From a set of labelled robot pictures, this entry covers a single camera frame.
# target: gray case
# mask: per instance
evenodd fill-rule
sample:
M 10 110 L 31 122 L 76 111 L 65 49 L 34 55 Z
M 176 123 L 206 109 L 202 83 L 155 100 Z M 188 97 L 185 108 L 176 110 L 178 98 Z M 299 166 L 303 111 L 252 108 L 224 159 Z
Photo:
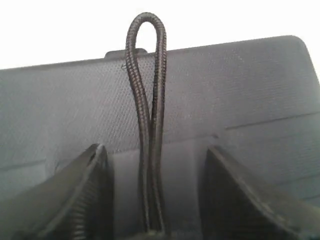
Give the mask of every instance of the gray case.
M 0 71 L 0 199 L 93 143 L 115 173 L 115 232 L 136 231 L 139 135 L 121 54 Z M 138 58 L 149 103 L 154 56 Z M 220 144 L 280 190 L 320 206 L 319 82 L 294 36 L 169 51 L 162 174 L 173 229 L 200 229 L 198 176 Z

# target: dark gray fabric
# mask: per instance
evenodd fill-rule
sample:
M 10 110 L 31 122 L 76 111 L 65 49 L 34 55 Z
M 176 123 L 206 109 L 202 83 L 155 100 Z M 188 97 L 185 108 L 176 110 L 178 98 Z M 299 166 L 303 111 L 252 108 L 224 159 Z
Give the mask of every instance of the dark gray fabric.
M 197 216 L 191 166 L 205 159 L 216 135 L 267 181 L 320 204 L 313 200 L 320 194 L 317 183 L 300 182 L 320 173 L 320 91 L 299 38 L 174 50 L 167 58 L 163 175 L 170 211 Z M 142 54 L 138 62 L 151 103 L 153 55 Z M 139 137 L 124 59 L 0 70 L 0 105 L 0 175 L 11 166 L 43 161 L 48 178 L 58 163 L 64 166 L 92 143 L 104 144 L 115 164 L 115 227 L 134 229 L 137 202 L 129 193 L 136 194 Z M 9 181 L 22 191 L 43 180 L 34 174 L 26 179 L 29 185 L 20 185 L 20 176 L 1 178 L 0 199 L 13 195 L 4 194 Z M 310 191 L 295 190 L 302 185 Z

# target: white background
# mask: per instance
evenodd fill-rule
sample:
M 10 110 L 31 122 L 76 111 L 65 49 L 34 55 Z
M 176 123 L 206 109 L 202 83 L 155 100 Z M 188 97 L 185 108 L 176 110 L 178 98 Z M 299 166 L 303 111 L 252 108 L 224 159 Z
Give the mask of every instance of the white background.
M 103 58 L 125 47 L 141 12 L 158 15 L 167 48 L 182 49 L 281 35 L 300 37 L 320 76 L 318 0 L 0 0 L 0 69 Z M 137 47 L 153 52 L 144 24 Z

